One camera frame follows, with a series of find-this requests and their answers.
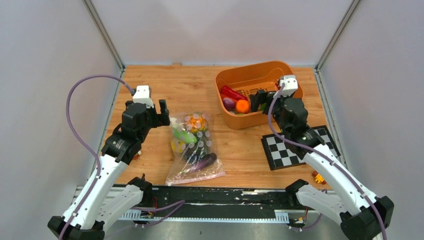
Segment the orange plastic basin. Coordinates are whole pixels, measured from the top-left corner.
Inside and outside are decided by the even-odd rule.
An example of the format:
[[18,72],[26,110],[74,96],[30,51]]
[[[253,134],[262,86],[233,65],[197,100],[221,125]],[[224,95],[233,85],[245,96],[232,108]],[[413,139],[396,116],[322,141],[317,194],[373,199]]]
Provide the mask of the orange plastic basin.
[[[293,75],[293,69],[285,62],[275,60],[251,65],[234,67],[219,72],[214,80],[217,95],[221,96],[221,88],[227,86],[239,94],[249,98],[260,89],[277,91],[280,77]],[[225,124],[233,130],[245,129],[266,124],[267,117],[261,111],[244,115],[233,114],[220,104]]]

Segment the green toy cucumber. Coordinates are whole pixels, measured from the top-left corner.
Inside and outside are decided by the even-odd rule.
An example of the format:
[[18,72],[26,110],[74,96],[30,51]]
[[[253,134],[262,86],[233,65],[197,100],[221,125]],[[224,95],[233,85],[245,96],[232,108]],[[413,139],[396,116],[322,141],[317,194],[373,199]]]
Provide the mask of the green toy cucumber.
[[195,144],[198,141],[197,137],[193,133],[185,131],[184,129],[172,128],[171,132],[176,139],[186,144]]

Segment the yellow toy lemon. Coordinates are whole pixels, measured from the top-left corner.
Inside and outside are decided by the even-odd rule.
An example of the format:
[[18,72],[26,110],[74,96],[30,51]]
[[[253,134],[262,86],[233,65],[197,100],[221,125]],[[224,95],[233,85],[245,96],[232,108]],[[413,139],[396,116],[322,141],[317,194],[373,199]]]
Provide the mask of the yellow toy lemon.
[[187,148],[187,144],[177,138],[171,141],[171,148],[175,154],[183,154]]

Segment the toy pineapple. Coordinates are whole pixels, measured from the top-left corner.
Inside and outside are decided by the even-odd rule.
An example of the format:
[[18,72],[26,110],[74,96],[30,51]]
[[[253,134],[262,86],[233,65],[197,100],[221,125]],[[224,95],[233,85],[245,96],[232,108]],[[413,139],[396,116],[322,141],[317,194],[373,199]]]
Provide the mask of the toy pineapple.
[[191,133],[205,132],[209,125],[207,118],[199,112],[186,115],[183,123],[184,128]]

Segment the black toy grape bunch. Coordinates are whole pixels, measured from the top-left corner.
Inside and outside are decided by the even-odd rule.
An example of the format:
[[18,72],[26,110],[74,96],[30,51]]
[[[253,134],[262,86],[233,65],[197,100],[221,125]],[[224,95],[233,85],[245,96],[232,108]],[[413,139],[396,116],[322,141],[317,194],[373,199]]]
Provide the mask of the black toy grape bunch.
[[194,165],[207,154],[204,146],[199,146],[197,143],[190,143],[184,151],[182,157],[190,165]]

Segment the clear zip top bag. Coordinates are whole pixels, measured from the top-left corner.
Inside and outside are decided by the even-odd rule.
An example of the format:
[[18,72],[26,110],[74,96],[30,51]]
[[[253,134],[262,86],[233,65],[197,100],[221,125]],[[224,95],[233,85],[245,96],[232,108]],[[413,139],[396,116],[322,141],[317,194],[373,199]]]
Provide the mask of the clear zip top bag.
[[170,146],[174,154],[165,184],[188,184],[224,176],[212,116],[204,111],[180,112],[170,118]]

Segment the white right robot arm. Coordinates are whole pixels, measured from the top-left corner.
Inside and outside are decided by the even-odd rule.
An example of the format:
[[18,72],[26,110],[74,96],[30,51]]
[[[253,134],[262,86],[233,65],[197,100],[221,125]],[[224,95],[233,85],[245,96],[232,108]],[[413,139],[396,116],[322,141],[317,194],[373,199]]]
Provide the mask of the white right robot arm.
[[324,140],[307,124],[308,111],[300,98],[283,96],[279,91],[260,89],[250,95],[251,109],[256,112],[265,105],[263,113],[271,126],[274,120],[280,133],[271,131],[286,147],[306,164],[313,167],[332,187],[335,194],[326,194],[299,179],[289,185],[286,204],[292,209],[301,205],[311,207],[340,225],[350,240],[372,240],[380,235],[388,238],[394,203],[379,197],[360,183],[332,154]]

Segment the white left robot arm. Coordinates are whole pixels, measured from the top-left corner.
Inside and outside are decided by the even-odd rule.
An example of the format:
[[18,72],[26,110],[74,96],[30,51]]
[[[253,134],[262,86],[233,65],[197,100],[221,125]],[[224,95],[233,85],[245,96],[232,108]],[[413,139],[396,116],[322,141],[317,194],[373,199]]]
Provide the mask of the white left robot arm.
[[153,201],[152,184],[142,177],[133,178],[113,200],[104,204],[117,178],[141,151],[152,128],[169,126],[167,102],[154,106],[127,101],[121,123],[105,140],[96,167],[81,193],[61,215],[52,216],[47,227],[59,240],[102,240],[109,228],[131,207],[149,206]]

